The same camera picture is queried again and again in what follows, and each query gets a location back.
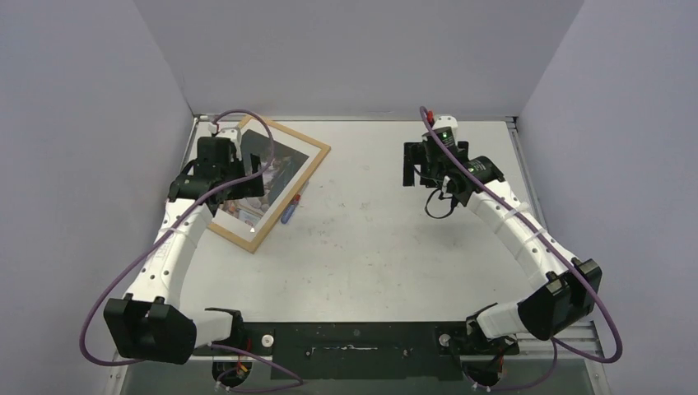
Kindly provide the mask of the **wooden picture frame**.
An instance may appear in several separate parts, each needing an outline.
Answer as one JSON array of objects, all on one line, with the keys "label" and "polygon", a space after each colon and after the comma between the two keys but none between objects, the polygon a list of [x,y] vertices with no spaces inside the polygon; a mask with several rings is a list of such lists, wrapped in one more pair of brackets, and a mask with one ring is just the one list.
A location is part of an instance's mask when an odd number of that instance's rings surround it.
[{"label": "wooden picture frame", "polygon": [[[331,147],[313,137],[309,137],[301,132],[287,127],[281,123],[272,121],[266,118],[265,124],[269,126],[272,137],[275,142],[284,144],[297,151],[305,153],[309,159],[302,165],[296,173],[292,181],[284,189],[284,195],[279,197],[264,215],[264,217],[254,227],[234,218],[232,215],[223,212],[219,208],[216,215],[213,217],[212,223],[208,226],[216,235],[227,239],[231,243],[241,247],[249,253],[254,253],[270,233],[274,225],[276,225],[282,216],[282,213],[290,203],[291,199],[297,194],[302,194],[302,190],[308,183],[310,177],[318,169],[322,161],[330,152]],[[211,126],[211,131],[223,128],[237,127],[242,134],[251,129],[268,137],[263,125],[255,118],[246,115],[240,121],[221,121],[218,128]]]}]

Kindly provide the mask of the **blue red screwdriver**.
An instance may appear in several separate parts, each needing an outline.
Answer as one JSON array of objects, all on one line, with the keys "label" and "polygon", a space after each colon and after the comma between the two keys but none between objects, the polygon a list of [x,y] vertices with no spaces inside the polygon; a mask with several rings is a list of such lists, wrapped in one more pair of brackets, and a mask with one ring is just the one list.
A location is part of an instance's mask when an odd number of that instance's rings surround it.
[{"label": "blue red screwdriver", "polygon": [[288,204],[288,206],[286,207],[286,209],[285,209],[284,212],[282,213],[282,216],[281,216],[281,219],[280,219],[280,221],[281,221],[282,224],[284,224],[284,225],[287,224],[287,223],[289,222],[289,220],[292,218],[292,216],[293,216],[293,214],[294,214],[296,208],[297,208],[298,205],[299,205],[300,199],[301,199],[301,194],[300,194],[300,193],[297,193],[297,194],[291,199],[290,203]]}]

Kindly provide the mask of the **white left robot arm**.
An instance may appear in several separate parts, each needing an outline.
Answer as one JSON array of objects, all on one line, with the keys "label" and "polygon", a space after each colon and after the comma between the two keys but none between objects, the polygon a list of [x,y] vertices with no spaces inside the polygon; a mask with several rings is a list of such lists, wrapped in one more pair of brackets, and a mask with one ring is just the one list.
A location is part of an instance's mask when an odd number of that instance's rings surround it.
[{"label": "white left robot arm", "polygon": [[120,356],[182,365],[213,343],[228,355],[245,344],[240,313],[206,308],[180,311],[184,278],[207,227],[226,201],[264,194],[259,156],[243,156],[227,137],[201,137],[197,155],[170,184],[154,249],[120,299],[107,300],[103,316]]}]

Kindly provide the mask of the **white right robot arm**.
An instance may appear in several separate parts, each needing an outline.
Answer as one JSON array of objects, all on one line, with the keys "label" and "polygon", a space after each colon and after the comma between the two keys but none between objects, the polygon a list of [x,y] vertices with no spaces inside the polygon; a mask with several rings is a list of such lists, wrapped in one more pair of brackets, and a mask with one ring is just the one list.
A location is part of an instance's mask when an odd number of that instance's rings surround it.
[{"label": "white right robot arm", "polygon": [[484,353],[498,338],[519,333],[548,340],[589,315],[603,275],[597,263],[581,261],[554,243],[489,158],[469,158],[468,143],[456,142],[449,127],[436,129],[435,136],[447,152],[429,133],[404,143],[403,185],[420,184],[448,199],[452,208],[470,210],[510,251],[533,288],[520,301],[492,304],[470,316],[468,347]]}]

